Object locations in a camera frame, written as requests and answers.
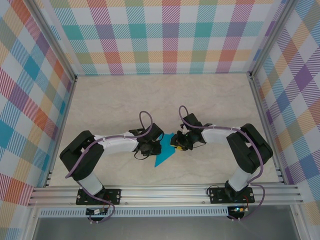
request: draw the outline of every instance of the colorful plaid backdrop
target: colorful plaid backdrop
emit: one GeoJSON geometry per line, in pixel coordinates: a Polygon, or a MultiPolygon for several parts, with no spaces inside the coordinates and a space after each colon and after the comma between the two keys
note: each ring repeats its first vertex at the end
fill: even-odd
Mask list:
{"type": "Polygon", "coordinates": [[[77,72],[97,75],[247,72],[281,0],[37,2],[77,72]]]}
{"type": "Polygon", "coordinates": [[[261,43],[259,45],[259,48],[258,48],[258,50],[256,51],[256,53],[254,55],[254,58],[253,58],[253,60],[251,62],[251,65],[250,65],[249,69],[247,70],[248,72],[251,72],[253,70],[253,68],[254,68],[254,66],[256,64],[256,61],[257,61],[262,49],[264,49],[264,47],[265,47],[265,45],[267,43],[267,40],[269,39],[269,36],[272,33],[278,18],[281,16],[282,11],[284,10],[284,7],[285,7],[287,1],[288,0],[281,0],[281,3],[280,3],[278,9],[276,10],[276,12],[274,14],[274,16],[272,18],[272,21],[271,21],[267,31],[265,32],[265,34],[263,36],[263,39],[262,39],[262,41],[261,41],[261,43]]]}
{"type": "Polygon", "coordinates": [[[320,236],[320,0],[299,1],[256,83],[289,182],[320,236]]]}
{"type": "Polygon", "coordinates": [[[56,144],[71,80],[23,0],[0,0],[0,239],[17,239],[56,144]]]}

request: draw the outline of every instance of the metal rail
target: metal rail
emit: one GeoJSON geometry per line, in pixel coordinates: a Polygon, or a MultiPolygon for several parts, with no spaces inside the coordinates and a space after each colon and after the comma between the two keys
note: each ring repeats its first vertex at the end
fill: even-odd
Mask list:
{"type": "Polygon", "coordinates": [[[70,107],[71,107],[72,99],[73,99],[74,94],[75,94],[76,85],[77,85],[77,80],[75,80],[75,82],[73,82],[72,85],[71,85],[70,96],[69,96],[68,102],[66,104],[66,108],[65,108],[63,119],[62,119],[61,127],[60,127],[60,129],[58,131],[58,135],[57,135],[57,139],[56,139],[55,146],[54,146],[54,149],[53,149],[53,153],[52,153],[51,159],[49,161],[49,167],[47,168],[47,170],[45,172],[45,175],[47,177],[43,179],[43,181],[41,183],[41,186],[48,186],[48,184],[49,184],[48,180],[51,179],[51,175],[52,175],[52,172],[54,170],[56,159],[57,159],[57,156],[58,156],[60,143],[61,143],[61,140],[62,140],[62,137],[63,137],[63,133],[64,133],[64,130],[65,130],[65,127],[66,127],[66,123],[67,123],[68,114],[69,114],[69,110],[70,110],[70,107]]]}
{"type": "Polygon", "coordinates": [[[58,43],[54,33],[52,32],[50,26],[48,25],[45,17],[43,16],[41,10],[39,9],[38,5],[34,2],[34,0],[24,0],[25,5],[31,12],[33,18],[35,19],[36,23],[40,27],[41,32],[45,36],[46,40],[48,41],[50,47],[52,48],[53,52],[55,53],[56,57],[58,58],[59,62],[63,66],[65,72],[68,76],[75,81],[76,80],[76,73],[72,69],[64,51],[62,50],[61,46],[58,43]]]}
{"type": "MultiPolygon", "coordinates": [[[[265,188],[264,205],[295,205],[302,204],[303,199],[298,187],[283,183],[261,183],[265,188]]],[[[159,185],[159,186],[105,186],[108,189],[120,188],[121,202],[116,208],[126,207],[195,207],[213,206],[210,204],[206,190],[210,185],[159,185]]],[[[29,206],[33,208],[62,208],[83,206],[76,205],[78,187],[45,187],[35,188],[29,206]]],[[[262,189],[252,186],[255,203],[262,199],[262,189]]],[[[221,203],[215,206],[236,206],[235,203],[221,203]]]]}
{"type": "Polygon", "coordinates": [[[279,180],[280,180],[280,182],[284,182],[286,184],[289,184],[288,177],[286,175],[286,172],[284,171],[285,168],[280,160],[280,154],[279,154],[277,145],[273,139],[271,127],[268,122],[267,115],[264,111],[264,108],[262,105],[262,99],[261,99],[261,96],[259,95],[259,90],[257,88],[256,82],[254,81],[253,77],[249,73],[247,73],[247,78],[249,81],[249,85],[250,85],[251,92],[252,92],[252,95],[253,95],[253,98],[255,101],[256,108],[258,110],[258,114],[260,116],[260,120],[261,120],[261,124],[262,124],[263,130],[264,130],[264,133],[265,133],[266,140],[273,150],[272,159],[273,159],[273,162],[275,165],[275,169],[277,171],[278,176],[281,176],[281,178],[282,178],[282,181],[280,180],[280,178],[279,178],[279,180]]]}
{"type": "MultiPolygon", "coordinates": [[[[41,209],[39,218],[87,218],[86,207],[55,207],[41,209]]],[[[126,207],[116,208],[113,218],[141,217],[212,217],[228,216],[227,206],[194,207],[126,207]]]]}

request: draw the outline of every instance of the marble-patterned surface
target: marble-patterned surface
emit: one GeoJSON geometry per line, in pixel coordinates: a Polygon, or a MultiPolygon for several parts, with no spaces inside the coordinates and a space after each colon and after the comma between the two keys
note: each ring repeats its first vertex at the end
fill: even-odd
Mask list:
{"type": "MultiPolygon", "coordinates": [[[[178,107],[187,106],[202,124],[263,128],[245,74],[175,74],[80,77],[60,144],[59,154],[81,131],[114,135],[140,128],[139,112],[151,113],[165,133],[180,129],[178,107]]],[[[144,116],[145,125],[148,117],[144,116]]],[[[155,168],[155,156],[137,160],[133,153],[102,157],[94,172],[105,185],[224,183],[237,167],[227,145],[207,144],[176,151],[155,168]]],[[[76,185],[65,179],[57,158],[51,186],[76,185]]],[[[277,182],[274,163],[265,164],[258,182],[277,182]]]]}

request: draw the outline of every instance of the black joint housing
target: black joint housing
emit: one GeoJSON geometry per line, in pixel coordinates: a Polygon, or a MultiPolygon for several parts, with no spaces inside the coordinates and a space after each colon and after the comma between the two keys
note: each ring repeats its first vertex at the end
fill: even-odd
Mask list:
{"type": "Polygon", "coordinates": [[[177,131],[171,138],[170,145],[180,147],[182,151],[187,151],[194,148],[194,141],[190,141],[188,136],[184,135],[182,131],[177,131]]]}
{"type": "Polygon", "coordinates": [[[229,184],[229,181],[226,181],[224,184],[224,193],[228,196],[229,200],[232,202],[235,202],[235,200],[243,195],[243,192],[247,190],[247,186],[245,186],[242,190],[240,191],[235,191],[229,184]]]}
{"type": "MultiPolygon", "coordinates": [[[[263,164],[265,164],[274,154],[269,144],[252,124],[247,123],[240,129],[253,141],[261,155],[263,164]]],[[[259,158],[254,147],[247,146],[246,143],[249,141],[239,132],[230,134],[226,139],[239,167],[246,173],[253,174],[260,167],[259,158]]]]}
{"type": "Polygon", "coordinates": [[[142,135],[151,128],[150,132],[143,136],[139,137],[136,140],[138,141],[138,146],[134,150],[135,152],[141,151],[143,156],[154,156],[161,154],[161,144],[160,140],[157,140],[161,135],[164,135],[164,131],[157,124],[153,123],[151,126],[147,127],[146,129],[134,129],[129,130],[134,136],[142,135]]]}
{"type": "MultiPolygon", "coordinates": [[[[183,120],[185,120],[188,124],[192,125],[192,126],[197,126],[197,127],[202,127],[202,123],[200,121],[198,121],[198,119],[196,118],[196,116],[193,113],[190,113],[189,115],[185,116],[183,118],[183,120]]],[[[203,131],[203,129],[201,128],[194,128],[194,127],[190,127],[186,124],[181,124],[181,128],[183,128],[183,126],[186,127],[186,129],[193,131],[195,133],[201,133],[203,131]]]]}
{"type": "MultiPolygon", "coordinates": [[[[90,131],[83,131],[60,153],[59,157],[68,171],[74,167],[84,149],[95,141],[94,137],[90,131]]],[[[75,181],[80,181],[89,176],[103,152],[104,147],[102,145],[94,144],[83,156],[80,164],[71,175],[72,178],[75,181]]]]}

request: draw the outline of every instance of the purple cable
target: purple cable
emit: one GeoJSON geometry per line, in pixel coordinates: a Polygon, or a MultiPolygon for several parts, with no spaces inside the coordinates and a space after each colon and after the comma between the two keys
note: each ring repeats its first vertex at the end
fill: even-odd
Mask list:
{"type": "MultiPolygon", "coordinates": [[[[86,154],[86,153],[89,151],[89,149],[90,149],[93,145],[95,145],[96,143],[99,143],[99,142],[101,142],[101,141],[103,141],[103,140],[107,140],[107,139],[113,139],[113,138],[138,139],[138,138],[142,138],[142,137],[146,136],[148,133],[150,133],[151,128],[152,128],[152,124],[154,123],[154,122],[153,122],[153,119],[152,119],[152,116],[151,116],[150,113],[148,113],[147,111],[141,111],[141,112],[139,113],[140,123],[141,123],[141,125],[142,125],[143,128],[145,128],[144,125],[143,125],[143,123],[142,123],[142,118],[141,118],[141,115],[142,115],[143,113],[144,113],[144,114],[147,114],[147,115],[149,116],[149,118],[150,118],[150,127],[149,127],[149,129],[148,129],[144,134],[141,134],[141,135],[138,135],[138,136],[113,135],[113,136],[102,137],[102,138],[99,138],[99,139],[95,140],[95,141],[92,142],[89,146],[86,147],[86,149],[83,151],[83,153],[81,154],[81,156],[79,157],[79,159],[76,161],[75,165],[74,165],[73,168],[70,170],[70,172],[65,176],[65,178],[66,178],[66,179],[69,178],[69,177],[74,173],[74,171],[75,171],[75,170],[77,169],[77,167],[79,166],[81,160],[84,158],[85,154],[86,154]]],[[[115,205],[114,205],[112,202],[107,201],[107,200],[104,200],[104,199],[102,199],[102,198],[99,198],[99,197],[96,197],[96,196],[92,195],[90,192],[88,192],[88,191],[81,185],[80,182],[77,181],[77,183],[82,187],[83,191],[84,191],[87,195],[89,195],[91,198],[93,198],[93,199],[95,199],[95,200],[98,200],[98,201],[101,201],[101,202],[103,202],[103,203],[109,204],[109,205],[111,205],[111,206],[113,207],[113,210],[112,210],[111,214],[110,214],[109,216],[106,216],[105,218],[103,218],[101,221],[93,221],[93,220],[91,219],[91,215],[90,215],[90,216],[89,216],[89,220],[91,221],[91,223],[96,223],[96,224],[98,224],[98,223],[103,223],[103,222],[105,222],[106,220],[110,219],[113,214],[115,214],[115,212],[116,212],[116,207],[115,207],[115,205]]]]}
{"type": "MultiPolygon", "coordinates": [[[[255,176],[255,177],[251,178],[247,183],[250,184],[252,181],[256,180],[257,178],[259,178],[259,177],[262,175],[262,173],[263,173],[263,171],[264,171],[264,162],[262,161],[262,158],[261,158],[261,155],[260,155],[260,152],[259,152],[257,146],[255,145],[255,143],[251,140],[251,138],[250,138],[245,132],[243,132],[243,131],[241,131],[240,129],[237,129],[237,128],[226,127],[226,126],[193,126],[193,125],[189,124],[188,122],[186,122],[186,121],[184,120],[184,118],[183,118],[182,115],[181,115],[181,108],[184,108],[185,111],[186,111],[186,114],[189,115],[188,109],[186,108],[186,106],[181,105],[181,106],[179,107],[179,116],[180,116],[182,122],[183,122],[185,125],[187,125],[187,126],[189,126],[189,127],[191,127],[191,128],[194,128],[194,129],[221,129],[221,130],[232,130],[232,131],[237,131],[238,133],[241,133],[241,134],[249,141],[249,143],[252,145],[252,147],[253,147],[256,155],[257,155],[258,158],[259,158],[259,162],[260,162],[260,172],[259,172],[259,174],[258,174],[257,176],[255,176]]],[[[256,211],[260,208],[260,206],[262,205],[263,201],[265,200],[265,196],[266,196],[266,190],[265,190],[265,188],[264,188],[262,185],[260,185],[260,184],[253,184],[253,183],[251,183],[251,185],[262,188],[262,191],[263,191],[262,198],[261,198],[260,203],[259,203],[258,206],[256,207],[256,209],[255,209],[251,214],[243,217],[242,219],[247,219],[247,218],[248,218],[249,216],[251,216],[254,212],[256,212],[256,211]]]]}
{"type": "Polygon", "coordinates": [[[74,164],[73,168],[70,170],[70,172],[65,176],[65,178],[70,178],[71,175],[74,173],[74,171],[77,169],[78,165],[80,164],[81,160],[84,158],[84,156],[86,155],[86,153],[89,151],[89,149],[95,145],[96,143],[99,143],[103,140],[107,140],[107,139],[114,139],[114,138],[126,138],[126,139],[138,139],[138,138],[142,138],[144,136],[146,136],[148,133],[150,133],[151,131],[151,126],[152,124],[154,123],[153,122],[153,119],[152,119],[152,116],[150,115],[150,113],[148,113],[147,111],[141,111],[139,113],[139,118],[140,118],[140,122],[142,124],[142,120],[141,120],[141,114],[144,113],[144,114],[147,114],[150,118],[150,127],[149,129],[144,133],[144,134],[141,134],[141,135],[138,135],[138,136],[124,136],[124,135],[113,135],[113,136],[105,136],[105,137],[102,137],[102,138],[99,138],[95,141],[93,141],[92,143],[90,143],[90,145],[88,147],[86,147],[86,149],[83,151],[83,153],[81,154],[81,156],[79,157],[79,159],[76,161],[76,163],[74,164]]]}
{"type": "Polygon", "coordinates": [[[181,115],[181,108],[184,108],[184,109],[185,109],[187,115],[189,114],[189,112],[188,112],[186,106],[181,105],[181,106],[179,107],[179,116],[180,116],[182,122],[183,122],[185,125],[187,125],[187,126],[189,126],[189,127],[191,127],[191,128],[194,128],[194,129],[221,129],[221,130],[232,130],[232,131],[236,131],[236,132],[242,134],[242,135],[249,141],[249,143],[252,145],[252,147],[253,147],[256,155],[258,156],[259,162],[260,162],[260,172],[259,172],[259,174],[258,174],[257,176],[255,176],[255,177],[251,178],[251,179],[248,181],[248,184],[251,183],[252,181],[256,180],[257,178],[260,178],[260,177],[261,177],[261,175],[262,175],[262,173],[263,173],[263,171],[264,171],[264,162],[262,161],[262,158],[261,158],[260,152],[258,151],[257,146],[255,145],[255,143],[251,140],[251,138],[250,138],[245,132],[243,132],[243,131],[241,131],[240,129],[237,129],[237,128],[226,127],[226,126],[193,126],[193,125],[187,123],[187,122],[184,120],[184,118],[183,118],[182,115],[181,115]]]}
{"type": "Polygon", "coordinates": [[[98,200],[98,201],[101,201],[101,202],[103,202],[103,203],[109,204],[109,205],[111,205],[111,206],[113,207],[113,210],[112,210],[111,214],[110,214],[109,216],[106,216],[105,218],[103,218],[103,219],[100,220],[100,221],[93,221],[93,220],[91,219],[91,215],[90,215],[90,216],[89,216],[89,220],[91,221],[91,223],[95,223],[95,224],[103,223],[103,222],[107,221],[108,219],[110,219],[113,214],[115,214],[115,212],[116,212],[116,207],[115,207],[115,205],[114,205],[112,202],[107,201],[107,200],[104,200],[104,199],[102,199],[102,198],[99,198],[99,197],[96,197],[96,196],[92,195],[90,192],[88,192],[88,191],[81,185],[80,182],[77,181],[77,183],[82,187],[83,191],[84,191],[87,195],[89,195],[91,198],[93,198],[93,199],[95,199],[95,200],[98,200]]]}

